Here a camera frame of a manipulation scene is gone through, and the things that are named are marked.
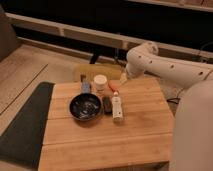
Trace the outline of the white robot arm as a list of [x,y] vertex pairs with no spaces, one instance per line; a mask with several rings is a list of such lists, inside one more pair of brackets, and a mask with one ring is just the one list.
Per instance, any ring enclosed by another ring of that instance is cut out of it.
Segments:
[[146,41],[126,54],[129,79],[148,71],[185,89],[176,109],[168,171],[213,171],[213,65],[159,56]]

